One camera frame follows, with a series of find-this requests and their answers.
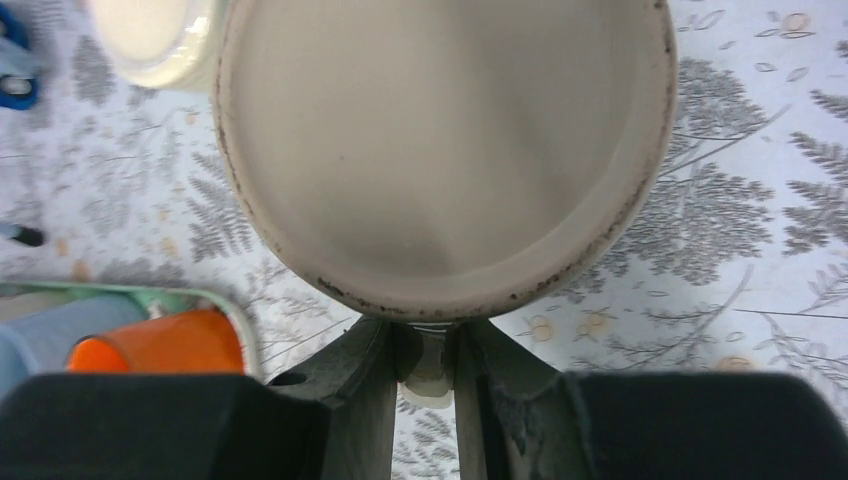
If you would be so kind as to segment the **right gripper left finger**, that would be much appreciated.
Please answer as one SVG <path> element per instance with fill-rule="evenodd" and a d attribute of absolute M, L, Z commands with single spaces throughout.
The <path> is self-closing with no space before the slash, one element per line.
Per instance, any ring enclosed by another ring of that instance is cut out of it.
<path fill-rule="evenodd" d="M 269 383 L 49 374 L 1 404 L 5 479 L 387 479 L 393 329 L 364 319 Z"/>

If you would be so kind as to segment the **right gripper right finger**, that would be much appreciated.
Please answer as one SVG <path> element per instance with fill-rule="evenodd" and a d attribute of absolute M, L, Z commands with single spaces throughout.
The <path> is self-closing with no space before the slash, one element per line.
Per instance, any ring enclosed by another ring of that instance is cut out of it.
<path fill-rule="evenodd" d="M 787 374 L 561 372 L 487 321 L 460 327 L 467 479 L 843 479 L 847 436 Z"/>

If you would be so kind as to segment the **orange mug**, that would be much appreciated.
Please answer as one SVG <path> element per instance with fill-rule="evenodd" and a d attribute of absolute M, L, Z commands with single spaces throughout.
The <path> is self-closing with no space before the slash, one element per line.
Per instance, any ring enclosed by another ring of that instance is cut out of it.
<path fill-rule="evenodd" d="M 87 336 L 70 350 L 70 372 L 245 374 L 241 344 L 229 319 L 201 309 Z"/>

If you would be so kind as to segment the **seahorse pattern mug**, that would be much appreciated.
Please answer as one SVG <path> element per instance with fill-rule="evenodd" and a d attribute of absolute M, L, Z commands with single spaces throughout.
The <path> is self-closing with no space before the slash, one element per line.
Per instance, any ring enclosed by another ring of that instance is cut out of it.
<path fill-rule="evenodd" d="M 645 201 L 665 1 L 234 1 L 213 90 L 267 247 L 359 312 L 491 318 L 582 275 Z"/>

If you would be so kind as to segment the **light blue ribbed mug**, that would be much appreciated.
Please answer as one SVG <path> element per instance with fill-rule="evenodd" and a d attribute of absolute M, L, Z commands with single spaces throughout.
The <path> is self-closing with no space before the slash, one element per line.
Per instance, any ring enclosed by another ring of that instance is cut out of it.
<path fill-rule="evenodd" d="M 1 393 L 29 377 L 64 369 L 81 339 L 144 321 L 147 311 L 122 294 L 74 299 L 35 292 L 1 300 Z"/>

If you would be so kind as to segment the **cream ribbed mug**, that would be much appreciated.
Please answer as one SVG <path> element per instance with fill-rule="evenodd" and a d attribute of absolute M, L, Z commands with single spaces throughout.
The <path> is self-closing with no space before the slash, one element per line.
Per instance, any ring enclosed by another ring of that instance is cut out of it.
<path fill-rule="evenodd" d="M 133 85 L 209 93 L 228 3 L 99 0 L 86 3 L 115 72 Z"/>

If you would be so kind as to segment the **green floral tray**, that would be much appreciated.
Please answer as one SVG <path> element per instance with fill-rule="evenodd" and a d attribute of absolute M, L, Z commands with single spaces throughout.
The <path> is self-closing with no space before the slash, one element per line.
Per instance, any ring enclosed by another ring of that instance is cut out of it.
<path fill-rule="evenodd" d="M 103 294 L 131 297 L 153 318 L 153 313 L 175 314 L 202 308 L 213 308 L 229 320 L 241 345 L 247 375 L 262 380 L 265 371 L 259 354 L 257 334 L 248 315 L 233 301 L 217 292 L 198 288 L 97 284 L 59 281 L 1 281 L 1 296 L 43 292 L 64 292 L 74 299 Z"/>

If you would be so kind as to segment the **floral tablecloth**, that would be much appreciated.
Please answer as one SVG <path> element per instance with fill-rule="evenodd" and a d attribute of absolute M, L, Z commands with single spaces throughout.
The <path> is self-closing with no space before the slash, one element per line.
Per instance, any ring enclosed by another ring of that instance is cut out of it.
<path fill-rule="evenodd" d="M 678 62 L 654 183 L 582 275 L 491 318 L 413 324 L 350 308 L 292 272 L 231 185 L 209 93 L 129 83 L 88 1 L 5 1 L 42 65 L 1 107 L 1 281 L 198 288 L 257 334 L 262 383 L 357 322 L 393 329 L 387 479 L 461 475 L 457 340 L 487 321 L 561 372 L 787 374 L 847 436 L 847 43 L 843 1 L 665 1 Z"/>

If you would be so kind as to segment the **blue tripod stand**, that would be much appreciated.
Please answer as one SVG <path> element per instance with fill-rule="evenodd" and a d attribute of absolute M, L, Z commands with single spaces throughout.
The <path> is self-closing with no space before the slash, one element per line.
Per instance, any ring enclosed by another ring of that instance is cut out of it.
<path fill-rule="evenodd" d="M 45 243 L 41 230 L 9 222 L 1 222 L 1 236 L 28 247 L 39 247 Z"/>

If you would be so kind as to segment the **blue toy car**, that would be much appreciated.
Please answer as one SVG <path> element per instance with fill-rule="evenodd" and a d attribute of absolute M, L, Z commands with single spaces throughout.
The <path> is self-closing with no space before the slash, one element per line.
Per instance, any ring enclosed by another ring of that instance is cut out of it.
<path fill-rule="evenodd" d="M 39 94 L 42 65 L 34 55 L 24 24 L 1 5 L 1 107 L 31 109 Z"/>

